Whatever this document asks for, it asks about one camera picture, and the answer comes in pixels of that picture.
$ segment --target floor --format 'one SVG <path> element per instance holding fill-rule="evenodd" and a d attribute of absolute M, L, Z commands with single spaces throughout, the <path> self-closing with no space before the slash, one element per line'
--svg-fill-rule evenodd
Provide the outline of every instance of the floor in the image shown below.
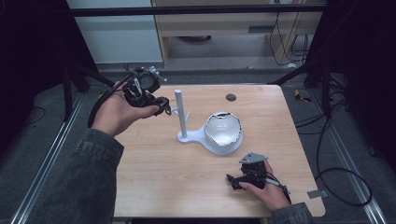
<path fill-rule="evenodd" d="M 298 38 L 294 49 L 302 49 L 303 39 Z M 283 62 L 279 65 L 272 57 L 268 42 L 263 35 L 212 36 L 208 41 L 201 37 L 173 38 L 169 52 L 169 64 L 160 69 L 161 75 L 168 81 L 163 85 L 171 84 L 228 84 L 252 83 L 265 84 L 285 76 L 293 67 L 301 65 L 301 57 L 291 54 L 295 61 L 291 64 Z M 123 74 L 103 74 L 114 80 L 119 80 Z M 322 113 L 320 105 L 320 86 L 306 90 L 302 86 L 304 74 L 293 78 L 282 86 L 290 113 L 296 126 L 306 123 L 311 118 L 317 118 Z M 0 223 L 8 223 L 21 208 L 23 199 L 32 196 L 29 188 L 35 182 L 35 175 L 41 172 L 42 162 L 46 160 L 54 139 L 60 141 L 60 151 L 54 153 L 55 163 L 47 173 L 47 181 L 38 185 L 37 196 L 40 200 L 50 188 L 53 179 L 57 177 L 60 167 L 67 162 L 68 150 L 74 140 L 81 135 L 80 130 L 85 127 L 87 114 L 97 99 L 97 94 L 106 87 L 94 80 L 90 80 L 92 90 L 84 94 L 80 113 L 76 121 L 67 130 L 66 138 L 57 140 L 63 123 L 63 96 L 62 86 L 43 91 L 35 99 L 35 109 L 26 121 L 26 127 L 21 131 L 19 141 L 13 144 L 14 153 L 6 161 L 1 161 L 0 169 Z M 295 91 L 301 97 L 295 97 Z M 365 207 L 356 207 L 342 203 L 333 194 L 323 198 L 326 206 L 326 215 L 316 218 L 317 223 L 396 223 L 394 204 L 396 196 L 393 191 L 396 187 L 396 175 L 390 170 L 383 158 L 372 157 L 369 145 L 362 131 L 350 113 L 348 103 L 342 94 L 332 96 L 332 123 L 326 129 L 320 140 L 320 131 L 324 119 L 312 122 L 310 125 L 298 128 L 305 155 L 314 175 L 317 172 L 317 152 L 320 149 L 320 169 L 334 166 L 346 167 L 357 171 L 368 182 L 373 190 L 374 199 Z M 367 199 L 367 188 L 353 175 L 326 174 L 326 183 L 343 199 L 353 203 L 361 203 Z M 318 188 L 325 190 L 318 181 Z"/>

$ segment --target gray floor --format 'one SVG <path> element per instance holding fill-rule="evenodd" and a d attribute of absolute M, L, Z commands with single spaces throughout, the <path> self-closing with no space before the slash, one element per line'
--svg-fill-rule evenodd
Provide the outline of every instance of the gray floor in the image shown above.
<path fill-rule="evenodd" d="M 279 66 L 272 52 L 268 48 L 264 36 L 212 36 L 209 41 L 196 41 L 174 38 L 170 51 L 170 61 L 166 68 L 161 69 L 161 74 L 168 78 L 164 85 L 171 84 L 229 84 L 229 83 L 267 83 L 286 75 L 292 68 L 286 65 Z M 296 66 L 300 61 L 296 57 Z M 124 74 L 104 74 L 119 80 Z M 320 108 L 315 102 L 307 103 L 294 97 L 294 90 L 299 89 L 303 97 L 317 99 L 320 96 L 320 87 L 305 90 L 301 86 L 304 75 L 298 76 L 283 86 L 283 92 L 290 108 L 290 113 L 295 121 L 311 118 L 320 114 Z M 92 89 L 89 93 L 82 94 L 81 109 L 76 121 L 71 124 L 70 132 L 64 139 L 57 160 L 49 172 L 46 183 L 42 186 L 38 200 L 53 188 L 53 182 L 58 177 L 59 171 L 71 150 L 75 146 L 81 133 L 84 131 L 86 120 L 98 94 L 106 87 L 90 80 Z M 343 100 L 344 97 L 336 94 L 333 104 Z M 21 131 L 18 141 L 13 144 L 12 154 L 0 166 L 0 220 L 10 219 L 22 203 L 29 191 L 35 174 L 40 169 L 41 163 L 52 146 L 57 133 L 63 125 L 64 105 L 62 86 L 43 91 L 35 99 L 36 109 L 27 120 L 24 130 Z M 392 193 L 396 187 L 396 175 L 390 170 L 383 158 L 370 156 L 369 146 L 361 133 L 353 116 L 348 112 L 347 104 L 337 107 L 332 112 L 332 127 L 323 136 L 320 147 L 320 169 L 346 166 L 348 158 L 340 152 L 340 144 L 335 135 L 342 139 L 349 155 L 349 164 L 352 164 L 367 180 L 374 192 L 375 206 L 379 207 L 386 221 L 374 221 L 367 215 L 373 205 L 353 207 L 342 203 L 333 195 L 323 199 L 326 215 L 317 218 L 317 223 L 396 223 L 394 204 L 396 197 Z M 316 153 L 319 134 L 323 119 L 312 125 L 299 128 L 305 155 L 308 158 L 312 172 L 317 174 Z M 356 191 L 359 184 L 354 186 L 350 176 L 337 172 L 325 175 L 326 183 L 343 198 L 358 203 Z M 325 189 L 318 182 L 319 189 Z"/>

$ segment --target wooden table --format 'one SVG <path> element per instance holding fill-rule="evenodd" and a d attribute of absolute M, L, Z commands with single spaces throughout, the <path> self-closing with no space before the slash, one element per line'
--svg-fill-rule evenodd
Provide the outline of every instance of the wooden table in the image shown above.
<path fill-rule="evenodd" d="M 117 136 L 125 146 L 118 169 L 115 217 L 269 217 L 270 211 L 245 190 L 233 190 L 226 175 L 241 176 L 239 160 L 251 152 L 269 157 L 274 175 L 288 186 L 293 203 L 306 202 L 314 217 L 325 213 L 283 92 L 278 86 L 162 86 L 176 107 L 181 90 L 188 130 L 199 129 L 220 111 L 241 121 L 243 143 L 233 154 L 217 156 L 199 144 L 180 144 L 178 116 L 141 119 Z M 226 95 L 236 95 L 229 102 Z"/>

